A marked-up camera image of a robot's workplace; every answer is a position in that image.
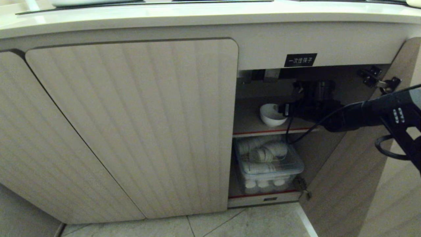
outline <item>cabinet door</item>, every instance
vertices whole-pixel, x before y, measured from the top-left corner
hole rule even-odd
[[[0,72],[0,183],[64,223],[143,219],[24,60]]]
[[[30,50],[72,125],[148,218],[227,208],[238,47],[229,39]]]
[[[384,80],[402,79],[397,90],[409,87],[413,78],[419,80],[416,77],[421,68],[420,44],[421,38],[408,40],[386,73]],[[377,90],[371,98],[379,96]],[[309,185],[312,198],[307,199],[306,195],[300,198],[319,237],[359,235],[386,163],[386,157],[377,151],[374,142],[387,134],[383,126],[347,132]]]

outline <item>black cable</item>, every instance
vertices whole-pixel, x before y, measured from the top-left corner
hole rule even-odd
[[[395,158],[395,159],[398,159],[398,160],[404,160],[404,161],[410,160],[410,159],[409,159],[409,157],[408,157],[407,155],[399,155],[399,154],[396,154],[396,153],[393,153],[393,152],[390,152],[390,151],[384,150],[384,149],[381,147],[381,143],[382,143],[382,142],[384,142],[384,141],[386,141],[386,140],[389,140],[389,139],[392,139],[392,138],[393,138],[393,136],[392,136],[392,135],[386,135],[386,136],[383,136],[383,137],[379,137],[379,138],[376,140],[376,142],[374,143],[374,145],[376,146],[377,150],[378,150],[380,153],[382,153],[383,155],[386,155],[386,156],[388,156],[388,157],[392,157],[392,158]]]
[[[328,118],[330,118],[332,115],[334,115],[335,113],[337,113],[337,112],[339,112],[339,111],[341,111],[341,110],[344,110],[344,109],[346,109],[346,108],[348,108],[348,107],[350,107],[350,106],[353,106],[353,105],[358,105],[358,104],[363,104],[363,103],[365,103],[365,101],[363,101],[363,102],[356,102],[356,103],[352,103],[352,104],[349,104],[349,105],[346,105],[346,106],[344,106],[344,107],[341,107],[341,108],[339,108],[339,109],[336,109],[336,110],[334,110],[333,112],[331,112],[330,114],[328,114],[328,115],[326,115],[324,118],[322,118],[320,121],[318,121],[317,123],[315,123],[309,130],[307,130],[303,135],[301,135],[299,138],[297,138],[295,141],[293,141],[293,142],[289,142],[288,141],[288,133],[289,133],[289,128],[290,128],[290,126],[291,126],[291,121],[292,121],[292,119],[293,119],[293,117],[291,117],[291,120],[290,120],[290,123],[288,124],[288,128],[287,128],[287,132],[286,132],[286,134],[285,134],[285,140],[286,140],[286,142],[288,143],[288,144],[290,144],[290,145],[292,145],[292,144],[294,144],[294,143],[296,143],[296,142],[298,142],[299,140],[301,140],[301,139],[303,139],[305,136],[307,136],[311,131],[313,131],[317,126],[319,126],[321,123],[323,123],[324,121],[326,121],[326,119],[328,119]]]

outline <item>open cabinet door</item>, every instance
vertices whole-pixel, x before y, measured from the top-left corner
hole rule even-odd
[[[419,83],[420,45],[421,38],[406,41],[385,75],[384,80],[402,79],[397,90]],[[376,90],[371,98],[380,95]],[[373,212],[373,197],[386,163],[386,157],[377,151],[374,142],[387,134],[389,132],[383,126],[347,132],[308,186],[312,197],[301,196],[300,204],[319,237],[358,236],[363,225],[365,232],[370,233],[370,225],[366,225],[365,220],[369,209]],[[385,142],[383,147],[390,145],[391,142]]]

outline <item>white countertop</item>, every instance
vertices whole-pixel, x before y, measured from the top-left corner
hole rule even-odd
[[[0,39],[78,30],[275,22],[421,24],[421,9],[351,2],[198,3],[50,11],[0,21]]]

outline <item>white bowl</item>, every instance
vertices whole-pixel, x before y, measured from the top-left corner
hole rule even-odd
[[[267,126],[276,127],[287,121],[286,117],[278,113],[278,107],[277,104],[265,104],[260,107],[260,118]]]

